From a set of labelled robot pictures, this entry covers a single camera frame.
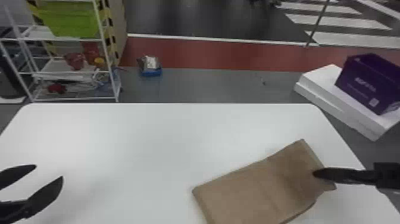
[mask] small blue box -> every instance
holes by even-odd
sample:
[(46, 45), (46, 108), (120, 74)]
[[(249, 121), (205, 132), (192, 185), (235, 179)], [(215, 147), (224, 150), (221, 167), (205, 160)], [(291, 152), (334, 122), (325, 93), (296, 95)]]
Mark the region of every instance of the small blue box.
[(141, 70), (140, 75), (144, 77), (155, 77), (155, 76), (160, 76), (163, 73), (163, 69), (154, 69), (154, 70)]
[(348, 57), (335, 85), (378, 115), (400, 107), (400, 67), (376, 54)]

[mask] cardboard box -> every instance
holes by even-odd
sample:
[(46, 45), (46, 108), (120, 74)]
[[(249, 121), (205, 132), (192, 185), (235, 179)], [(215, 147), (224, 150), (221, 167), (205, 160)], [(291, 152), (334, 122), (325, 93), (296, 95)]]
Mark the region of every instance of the cardboard box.
[(376, 54), (349, 57), (335, 85), (378, 115), (400, 107), (400, 67)]
[(340, 108), (348, 117), (361, 123), (377, 136), (382, 136), (400, 121), (400, 110), (379, 116), (339, 89), (335, 82), (341, 71), (340, 67), (331, 64), (303, 74), (299, 83)]

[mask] brown paper bag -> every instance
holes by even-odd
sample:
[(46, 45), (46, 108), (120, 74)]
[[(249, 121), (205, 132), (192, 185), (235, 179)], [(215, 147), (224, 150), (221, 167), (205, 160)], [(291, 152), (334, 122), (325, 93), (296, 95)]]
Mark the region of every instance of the brown paper bag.
[(209, 224), (286, 223), (307, 211), (333, 183), (315, 178), (322, 163), (304, 140), (197, 186), (193, 194)]

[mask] black pole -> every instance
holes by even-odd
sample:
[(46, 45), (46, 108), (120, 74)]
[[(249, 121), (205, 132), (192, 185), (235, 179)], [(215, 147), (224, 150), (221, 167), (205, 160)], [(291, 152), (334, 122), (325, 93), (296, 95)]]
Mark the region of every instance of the black pole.
[(317, 22), (316, 22), (315, 25), (314, 25), (314, 29), (312, 30), (312, 32), (311, 32), (311, 34), (310, 34), (310, 37), (308, 38), (308, 42), (307, 42), (307, 44), (305, 45), (305, 47), (308, 47), (308, 46), (310, 45), (311, 41), (313, 40), (313, 36), (314, 36), (315, 32), (317, 31), (318, 26), (320, 25), (321, 19), (322, 19), (322, 17), (324, 16), (325, 11), (326, 11), (326, 8), (327, 8), (328, 5), (329, 5), (329, 1), (330, 1), (330, 0), (326, 0), (325, 5), (324, 5), (324, 7), (322, 8), (322, 11), (321, 11), (321, 13), (320, 13), (320, 16), (318, 17), (318, 20), (317, 20)]

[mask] red toy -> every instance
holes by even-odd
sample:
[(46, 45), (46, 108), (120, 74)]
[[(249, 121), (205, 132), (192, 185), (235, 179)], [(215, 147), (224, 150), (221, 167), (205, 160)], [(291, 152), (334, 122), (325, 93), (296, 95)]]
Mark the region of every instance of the red toy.
[(64, 56), (64, 59), (69, 66), (72, 66), (74, 71), (78, 71), (83, 68), (85, 56), (81, 53), (68, 53)]
[(55, 84), (49, 85), (47, 87), (47, 90), (50, 93), (58, 92), (58, 94), (64, 94), (67, 91), (67, 87), (63, 86), (62, 84), (55, 83)]
[(100, 57), (99, 48), (96, 42), (82, 42), (83, 54), (90, 65), (95, 65), (95, 59)]

